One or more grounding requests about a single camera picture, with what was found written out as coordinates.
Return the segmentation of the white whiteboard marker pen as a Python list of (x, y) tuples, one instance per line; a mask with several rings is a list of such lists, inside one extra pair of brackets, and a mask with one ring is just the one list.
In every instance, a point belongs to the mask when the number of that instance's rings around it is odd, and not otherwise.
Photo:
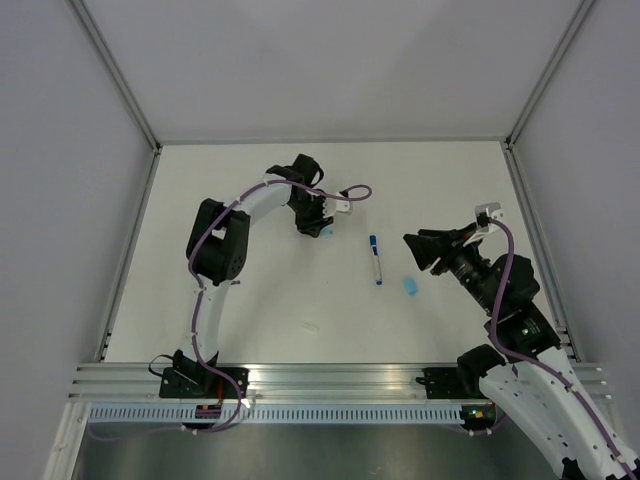
[(383, 276), (382, 276), (382, 269), (381, 269), (378, 248), (375, 245), (371, 247), (371, 253), (372, 253), (374, 281), (376, 285), (380, 286), (383, 284)]

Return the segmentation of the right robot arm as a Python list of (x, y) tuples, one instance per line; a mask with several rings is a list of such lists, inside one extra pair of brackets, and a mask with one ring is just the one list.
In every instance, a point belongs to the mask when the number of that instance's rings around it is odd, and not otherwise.
[(462, 354), (457, 388), (492, 401), (559, 479), (636, 479), (639, 455), (578, 378), (555, 329), (534, 304), (531, 261), (505, 223), (480, 216), (458, 230), (406, 234), (418, 268), (452, 274), (485, 311), (489, 341)]

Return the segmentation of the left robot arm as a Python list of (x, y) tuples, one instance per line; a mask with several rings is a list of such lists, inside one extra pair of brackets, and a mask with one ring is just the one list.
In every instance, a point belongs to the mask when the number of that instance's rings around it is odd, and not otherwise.
[(257, 184), (233, 200), (207, 198), (199, 205), (186, 246), (196, 300), (170, 369), (194, 397), (208, 397), (216, 389), (222, 310), (232, 281), (246, 264), (251, 227), (272, 211), (288, 207), (298, 233), (316, 238), (337, 213), (351, 210), (350, 189), (330, 194), (318, 187), (323, 178), (315, 159), (300, 154), (291, 165), (267, 169)]

